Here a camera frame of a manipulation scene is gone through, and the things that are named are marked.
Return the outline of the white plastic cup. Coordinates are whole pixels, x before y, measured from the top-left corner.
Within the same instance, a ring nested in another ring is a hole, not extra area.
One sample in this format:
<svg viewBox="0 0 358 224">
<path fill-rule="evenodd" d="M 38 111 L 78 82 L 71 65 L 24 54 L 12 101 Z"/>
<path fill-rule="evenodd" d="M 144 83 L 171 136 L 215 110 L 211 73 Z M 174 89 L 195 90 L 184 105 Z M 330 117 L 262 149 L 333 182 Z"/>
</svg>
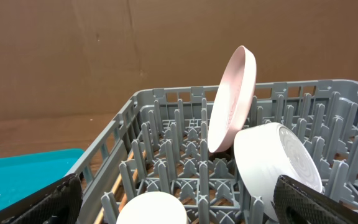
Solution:
<svg viewBox="0 0 358 224">
<path fill-rule="evenodd" d="M 146 192 L 134 197 L 120 211 L 117 224 L 188 224 L 184 205 L 165 192 Z"/>
</svg>

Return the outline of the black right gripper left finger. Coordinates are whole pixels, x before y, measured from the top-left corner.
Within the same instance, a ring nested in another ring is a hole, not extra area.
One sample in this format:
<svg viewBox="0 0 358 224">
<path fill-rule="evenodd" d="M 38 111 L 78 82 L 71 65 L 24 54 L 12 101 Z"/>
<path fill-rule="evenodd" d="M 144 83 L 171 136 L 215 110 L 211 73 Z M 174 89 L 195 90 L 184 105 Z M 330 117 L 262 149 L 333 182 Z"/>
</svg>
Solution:
<svg viewBox="0 0 358 224">
<path fill-rule="evenodd" d="M 74 224 L 82 202 L 80 176 L 72 173 L 0 210 L 0 224 Z"/>
</svg>

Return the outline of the white round plate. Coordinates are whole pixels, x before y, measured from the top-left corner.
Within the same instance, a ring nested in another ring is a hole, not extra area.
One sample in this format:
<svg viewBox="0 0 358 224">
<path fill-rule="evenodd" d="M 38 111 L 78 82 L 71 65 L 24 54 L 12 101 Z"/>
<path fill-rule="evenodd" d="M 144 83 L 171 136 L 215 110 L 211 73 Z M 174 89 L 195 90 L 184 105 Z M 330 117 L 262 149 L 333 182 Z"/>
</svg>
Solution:
<svg viewBox="0 0 358 224">
<path fill-rule="evenodd" d="M 252 105 L 256 77 L 254 54 L 239 46 L 225 68 L 214 99 L 207 138 L 209 152 L 223 152 L 232 146 Z"/>
</svg>

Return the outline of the wooden chopstick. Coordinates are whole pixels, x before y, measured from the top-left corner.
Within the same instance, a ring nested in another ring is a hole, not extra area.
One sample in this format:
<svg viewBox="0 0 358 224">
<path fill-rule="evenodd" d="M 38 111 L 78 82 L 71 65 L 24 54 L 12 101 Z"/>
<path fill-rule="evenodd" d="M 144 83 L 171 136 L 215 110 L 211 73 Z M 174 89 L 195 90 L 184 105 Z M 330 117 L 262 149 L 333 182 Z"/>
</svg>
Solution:
<svg viewBox="0 0 358 224">
<path fill-rule="evenodd" d="M 129 156 L 128 156 L 128 158 L 127 158 L 127 161 L 133 159 L 133 157 L 134 157 L 134 153 L 131 151 Z M 115 194 L 117 192 L 121 182 L 122 182 L 122 177 L 121 177 L 121 174 L 119 174 L 117 179 L 116 179 L 116 181 L 115 181 L 115 183 L 114 183 L 114 185 L 112 186 L 112 189 L 109 192 Z M 100 211 L 99 211 L 99 213 L 98 213 L 98 215 L 97 215 L 97 217 L 96 217 L 96 219 L 94 221 L 94 224 L 102 223 L 103 218 L 104 218 L 104 208 L 101 207 L 101 209 L 100 209 Z"/>
<path fill-rule="evenodd" d="M 135 182 L 138 179 L 139 172 L 134 169 L 132 172 L 130 168 L 130 161 L 135 158 L 134 152 L 131 151 L 126 161 L 122 161 L 119 165 L 119 171 L 121 175 L 121 182 L 124 187 L 125 194 L 121 200 L 119 211 L 121 212 L 127 202 L 135 197 Z"/>
</svg>

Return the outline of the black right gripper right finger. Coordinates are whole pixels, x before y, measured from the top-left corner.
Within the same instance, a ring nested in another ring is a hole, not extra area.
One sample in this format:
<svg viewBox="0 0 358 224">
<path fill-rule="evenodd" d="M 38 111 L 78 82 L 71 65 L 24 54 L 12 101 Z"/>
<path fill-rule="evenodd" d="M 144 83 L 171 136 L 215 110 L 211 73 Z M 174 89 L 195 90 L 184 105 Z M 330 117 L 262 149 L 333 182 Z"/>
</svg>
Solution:
<svg viewBox="0 0 358 224">
<path fill-rule="evenodd" d="M 273 194 L 280 224 L 358 224 L 358 213 L 301 182 L 280 175 Z"/>
</svg>

